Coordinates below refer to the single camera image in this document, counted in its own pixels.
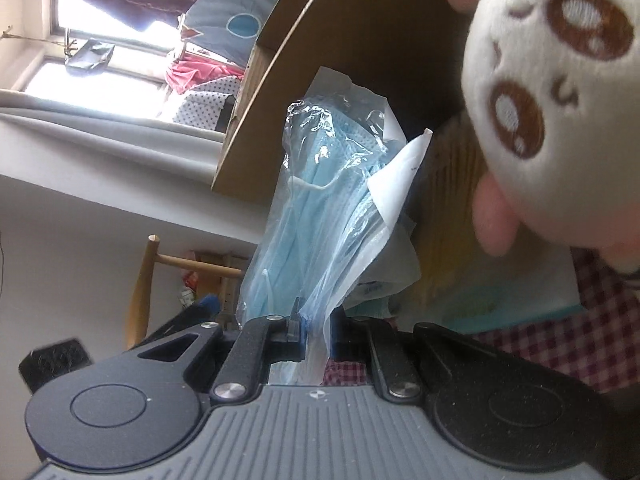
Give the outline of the pink checkered tablecloth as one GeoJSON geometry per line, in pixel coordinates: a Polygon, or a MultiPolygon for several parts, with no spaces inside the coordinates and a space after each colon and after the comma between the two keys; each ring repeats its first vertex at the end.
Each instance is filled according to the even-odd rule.
{"type": "Polygon", "coordinates": [[[636,291],[595,252],[542,244],[480,257],[438,292],[408,289],[390,317],[400,330],[440,324],[608,392],[639,381],[636,291]]]}

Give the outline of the wooden chair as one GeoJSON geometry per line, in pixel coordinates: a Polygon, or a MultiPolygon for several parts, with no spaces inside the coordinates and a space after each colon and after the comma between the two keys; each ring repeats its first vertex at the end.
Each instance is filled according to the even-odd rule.
{"type": "Polygon", "coordinates": [[[149,235],[146,239],[140,269],[127,310],[124,327],[126,350],[140,344],[148,332],[153,275],[157,263],[163,266],[171,266],[181,271],[219,276],[224,280],[240,280],[245,274],[243,270],[232,268],[232,266],[222,266],[221,264],[164,255],[158,251],[158,248],[160,248],[160,238],[155,234],[149,235]]]}

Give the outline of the pink hanging garment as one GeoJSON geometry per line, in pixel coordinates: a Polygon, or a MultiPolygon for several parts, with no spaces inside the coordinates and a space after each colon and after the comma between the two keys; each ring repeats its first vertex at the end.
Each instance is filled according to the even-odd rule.
{"type": "Polygon", "coordinates": [[[238,66],[189,53],[171,61],[165,73],[166,84],[178,94],[183,94],[198,84],[224,77],[242,79],[244,70],[238,66]]]}

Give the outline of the blue patterned hanging blanket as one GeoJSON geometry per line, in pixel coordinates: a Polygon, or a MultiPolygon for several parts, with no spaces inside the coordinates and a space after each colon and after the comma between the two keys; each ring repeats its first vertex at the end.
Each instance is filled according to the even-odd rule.
{"type": "Polygon", "coordinates": [[[182,21],[182,38],[244,67],[278,0],[196,0],[182,21]]]}

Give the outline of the brown cardboard box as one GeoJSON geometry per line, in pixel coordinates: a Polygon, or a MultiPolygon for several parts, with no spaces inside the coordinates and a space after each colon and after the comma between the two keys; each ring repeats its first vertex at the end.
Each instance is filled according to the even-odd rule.
{"type": "Polygon", "coordinates": [[[279,0],[250,54],[214,191],[270,203],[286,109],[320,67],[385,96],[410,138],[462,110],[462,54],[477,1],[279,0]]]}

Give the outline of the polka dot cloth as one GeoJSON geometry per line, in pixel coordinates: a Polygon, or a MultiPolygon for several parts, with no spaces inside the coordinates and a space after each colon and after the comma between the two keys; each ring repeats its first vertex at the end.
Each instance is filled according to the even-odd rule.
{"type": "Polygon", "coordinates": [[[237,76],[197,84],[180,96],[171,121],[193,128],[224,132],[241,86],[242,80],[237,76]]]}

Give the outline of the grey curtain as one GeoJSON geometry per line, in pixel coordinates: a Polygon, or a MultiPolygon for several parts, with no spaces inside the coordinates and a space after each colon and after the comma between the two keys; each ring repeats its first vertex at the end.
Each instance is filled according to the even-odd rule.
{"type": "Polygon", "coordinates": [[[211,184],[224,147],[217,131],[88,110],[1,92],[1,121],[127,162],[211,184]]]}

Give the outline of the white pink plush toy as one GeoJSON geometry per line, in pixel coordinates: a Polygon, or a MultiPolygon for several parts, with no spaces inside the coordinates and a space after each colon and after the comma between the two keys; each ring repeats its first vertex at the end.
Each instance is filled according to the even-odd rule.
{"type": "Polygon", "coordinates": [[[488,170],[480,246],[521,226],[639,275],[639,0],[447,0],[472,14],[461,84],[488,170]]]}

